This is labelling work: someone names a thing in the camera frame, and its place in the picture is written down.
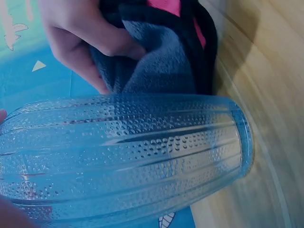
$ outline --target gray towel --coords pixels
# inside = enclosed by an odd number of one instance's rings
[[[194,28],[192,13],[183,11],[181,15],[186,16],[179,18],[166,11],[144,6],[142,0],[116,0],[105,6],[106,2],[102,1],[101,6],[105,18],[113,25],[129,31],[147,50],[146,56],[135,61],[127,57],[108,57],[91,47],[93,60],[110,91],[211,93],[217,48],[213,48],[215,53],[211,57],[205,55]],[[189,2],[192,1],[187,2],[184,1],[182,9],[191,9]],[[213,58],[212,66],[207,58]]]

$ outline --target hand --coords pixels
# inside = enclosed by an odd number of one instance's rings
[[[100,93],[109,93],[91,59],[90,44],[107,56],[141,59],[145,49],[125,30],[107,23],[99,0],[38,0],[41,19],[55,58]]]

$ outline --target white triangle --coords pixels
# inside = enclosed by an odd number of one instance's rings
[[[45,68],[47,65],[45,65],[43,62],[41,61],[37,61],[36,64],[34,65],[34,68],[32,70],[32,72],[36,71],[36,70],[40,70],[42,68]]]

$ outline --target glass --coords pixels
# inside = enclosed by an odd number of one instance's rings
[[[124,227],[231,184],[252,156],[248,123],[228,98],[43,101],[0,125],[0,194],[42,227]]]

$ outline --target pink fabric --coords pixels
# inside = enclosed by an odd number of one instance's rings
[[[181,1],[179,0],[148,0],[148,5],[152,6],[154,8],[158,8],[161,10],[168,11],[169,13],[172,13],[178,17],[181,16]],[[203,33],[200,30],[200,27],[194,18],[194,26],[196,29],[196,32],[198,34],[199,40],[203,48],[206,46],[206,39],[203,35]]]

